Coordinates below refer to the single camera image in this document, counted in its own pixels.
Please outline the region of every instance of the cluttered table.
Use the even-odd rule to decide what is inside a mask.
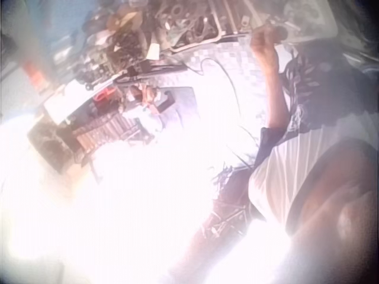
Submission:
[[[92,46],[78,58],[80,64],[75,63],[76,77],[44,103],[56,124],[111,85],[120,74],[130,70],[142,74],[145,70],[141,62],[154,64],[163,54],[174,58],[184,54],[191,60],[191,55],[201,52],[202,46],[209,50],[209,44],[220,46],[248,38],[254,28],[268,21],[287,31],[283,43],[288,44],[334,37],[337,33],[326,0],[204,0],[185,4],[162,0],[142,8],[124,4],[117,7],[108,14],[97,11],[91,25],[83,25],[84,30],[92,30],[88,37]],[[96,26],[94,19],[105,19],[105,30]],[[131,36],[138,38],[138,50],[125,43]]]

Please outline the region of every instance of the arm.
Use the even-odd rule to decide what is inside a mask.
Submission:
[[[275,28],[265,25],[255,30],[250,46],[265,75],[268,97],[267,127],[287,129],[290,123],[290,112],[279,78],[279,58],[274,47],[276,38],[278,37]]]

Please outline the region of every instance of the metal parts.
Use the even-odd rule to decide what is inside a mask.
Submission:
[[[155,18],[166,31],[166,39],[174,52],[221,37],[220,24],[210,1],[164,0]]]
[[[90,153],[105,143],[127,140],[138,132],[135,120],[127,120],[118,112],[113,112],[75,130],[73,135],[85,152]]]

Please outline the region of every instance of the floor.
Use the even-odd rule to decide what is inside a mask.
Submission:
[[[283,49],[280,54],[288,60]],[[203,64],[204,76],[187,71],[156,78],[161,87],[192,87],[201,123],[148,149],[130,151],[123,143],[104,147],[97,158],[105,169],[101,185],[85,171],[75,182],[56,176],[28,148],[21,135],[25,130],[2,126],[2,141],[13,137],[3,147],[8,151],[3,169],[7,160],[14,161],[1,197],[2,275],[17,283],[154,283],[175,261],[210,210],[207,169],[217,169],[224,161],[241,164],[232,152],[252,163],[265,120],[263,77],[248,39],[202,46],[182,53],[180,60],[200,70],[208,57],[224,66],[236,93],[211,61]],[[7,114],[38,105],[22,71],[7,80],[2,84]],[[209,284],[221,283],[220,277],[233,279],[233,271],[246,271],[234,265],[226,276],[223,267],[251,258],[247,252],[254,246],[269,247],[265,239],[241,245],[215,268]]]

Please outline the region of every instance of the machine parts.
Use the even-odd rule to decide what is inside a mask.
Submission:
[[[105,143],[128,140],[139,132],[140,128],[135,120],[128,120],[114,111],[78,128],[73,135],[88,154]]]
[[[125,70],[144,60],[145,54],[143,53],[141,37],[143,37],[143,33],[128,30],[126,27],[108,39],[107,54],[116,69]]]
[[[163,0],[155,18],[173,52],[221,39],[212,0]]]
[[[105,50],[98,46],[89,47],[79,60],[79,63],[74,67],[76,80],[85,85],[89,91],[117,72]]]

